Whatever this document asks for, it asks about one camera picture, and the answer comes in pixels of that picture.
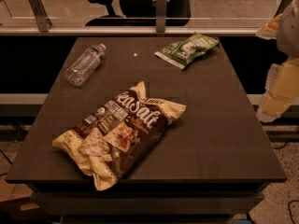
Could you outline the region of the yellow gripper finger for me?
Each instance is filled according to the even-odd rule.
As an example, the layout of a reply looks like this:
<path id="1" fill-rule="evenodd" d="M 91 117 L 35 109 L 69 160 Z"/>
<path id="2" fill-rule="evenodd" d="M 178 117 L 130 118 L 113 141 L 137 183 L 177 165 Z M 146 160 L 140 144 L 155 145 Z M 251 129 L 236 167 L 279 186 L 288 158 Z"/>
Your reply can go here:
<path id="1" fill-rule="evenodd" d="M 261 122 L 278 119 L 299 98 L 299 58 L 291 57 L 282 65 L 273 63 L 256 112 Z"/>
<path id="2" fill-rule="evenodd" d="M 256 33 L 256 35 L 262 39 L 276 39 L 278 33 L 278 26 L 281 20 L 282 14 L 278 14 L 271 21 L 263 25 Z"/>

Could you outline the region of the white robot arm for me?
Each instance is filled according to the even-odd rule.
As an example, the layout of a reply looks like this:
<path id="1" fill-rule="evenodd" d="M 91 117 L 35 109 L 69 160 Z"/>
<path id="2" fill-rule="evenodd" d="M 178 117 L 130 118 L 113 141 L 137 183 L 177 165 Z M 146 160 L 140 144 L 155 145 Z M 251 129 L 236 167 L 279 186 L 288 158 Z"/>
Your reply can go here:
<path id="1" fill-rule="evenodd" d="M 256 35 L 275 39 L 278 50 L 288 56 L 282 65 L 273 63 L 268 70 L 265 93 L 256 113 L 259 121 L 272 122 L 299 98 L 299 0 L 292 0 Z"/>

